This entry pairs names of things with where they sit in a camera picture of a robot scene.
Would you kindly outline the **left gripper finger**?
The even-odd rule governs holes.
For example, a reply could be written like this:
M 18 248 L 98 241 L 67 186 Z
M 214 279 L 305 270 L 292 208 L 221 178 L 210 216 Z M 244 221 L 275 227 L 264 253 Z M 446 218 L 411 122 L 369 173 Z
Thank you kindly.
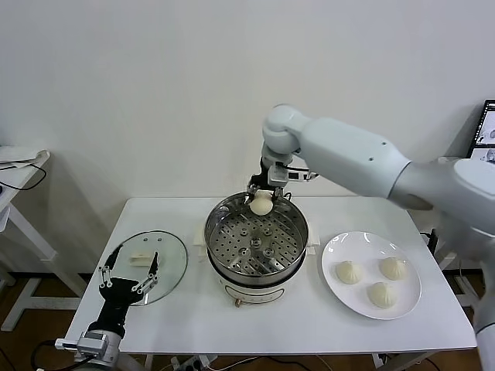
M 159 269 L 159 253 L 156 251 L 154 253 L 151 265 L 148 269 L 147 277 L 140 281 L 137 285 L 133 287 L 133 291 L 137 294 L 147 294 L 158 282 L 158 269 Z
M 112 253 L 107 257 L 106 261 L 102 266 L 98 268 L 100 274 L 100 284 L 99 288 L 110 288 L 111 283 L 111 272 L 116 263 L 120 250 L 113 250 Z

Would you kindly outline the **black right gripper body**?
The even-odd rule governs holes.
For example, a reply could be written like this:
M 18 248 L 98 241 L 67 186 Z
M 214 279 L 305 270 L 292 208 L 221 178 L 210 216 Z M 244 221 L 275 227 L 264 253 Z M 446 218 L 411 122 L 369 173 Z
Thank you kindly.
M 275 192 L 277 189 L 283 189 L 286 186 L 284 178 L 272 181 L 269 177 L 269 168 L 261 166 L 259 174 L 252 175 L 249 181 L 249 191 L 257 192 L 258 190 Z

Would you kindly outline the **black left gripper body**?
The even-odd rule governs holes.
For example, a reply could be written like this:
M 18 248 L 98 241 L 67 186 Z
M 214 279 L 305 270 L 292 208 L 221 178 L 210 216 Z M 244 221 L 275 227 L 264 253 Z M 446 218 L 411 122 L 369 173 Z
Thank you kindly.
M 138 290 L 132 290 L 138 284 L 135 280 L 112 278 L 111 286 L 100 288 L 104 299 L 103 307 L 96 321 L 96 329 L 108 332 L 125 332 L 125 319 L 131 305 L 144 298 Z

